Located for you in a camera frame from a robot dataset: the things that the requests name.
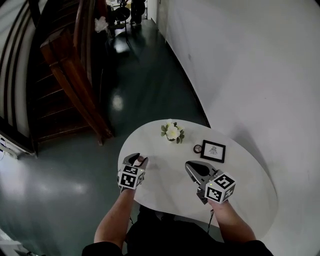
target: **framed drawing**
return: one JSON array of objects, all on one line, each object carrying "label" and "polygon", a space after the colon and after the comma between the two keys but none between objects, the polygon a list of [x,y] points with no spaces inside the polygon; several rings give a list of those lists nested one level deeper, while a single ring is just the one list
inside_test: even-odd
[{"label": "framed drawing", "polygon": [[225,162],[226,146],[204,140],[202,144],[201,158],[216,161],[219,163]]}]

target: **table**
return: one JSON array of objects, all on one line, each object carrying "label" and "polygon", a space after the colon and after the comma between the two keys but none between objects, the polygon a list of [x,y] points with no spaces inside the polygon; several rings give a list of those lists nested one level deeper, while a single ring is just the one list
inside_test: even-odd
[{"label": "table", "polygon": [[[161,137],[161,125],[166,120],[149,122],[135,130],[125,141],[119,154],[118,168],[123,159],[133,153],[149,158],[144,182],[137,188],[135,201],[150,209],[209,223],[210,205],[203,205],[196,195],[198,185],[185,170],[187,161],[211,163],[216,169],[230,173],[236,180],[234,194],[229,202],[237,213],[261,239],[270,229],[278,211],[274,186],[257,160],[242,146],[208,127],[183,120],[174,120],[184,126],[182,144]],[[226,146],[224,163],[200,158],[193,151],[203,140]],[[218,227],[213,218],[212,225]]]}]

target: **dark green floor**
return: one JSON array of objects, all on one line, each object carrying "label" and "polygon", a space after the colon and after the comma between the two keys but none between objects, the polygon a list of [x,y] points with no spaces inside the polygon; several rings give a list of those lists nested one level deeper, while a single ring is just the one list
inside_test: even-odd
[{"label": "dark green floor", "polygon": [[0,161],[0,229],[38,255],[78,256],[92,243],[118,196],[118,155],[136,128],[168,118],[205,125],[153,21],[144,21],[129,40],[135,55],[122,33],[115,42],[118,83],[102,103],[115,138],[101,147],[89,132],[43,144],[38,159]]}]

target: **black cable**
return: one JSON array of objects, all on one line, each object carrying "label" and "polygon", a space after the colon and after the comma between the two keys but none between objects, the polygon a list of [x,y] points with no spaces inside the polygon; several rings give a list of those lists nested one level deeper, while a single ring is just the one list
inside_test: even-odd
[{"label": "black cable", "polygon": [[207,233],[209,234],[209,230],[210,230],[210,225],[211,225],[211,221],[212,221],[212,218],[214,217],[214,209],[212,209],[211,211],[211,217],[210,217],[210,221],[209,221],[209,225],[208,225],[208,230],[207,230]]}]

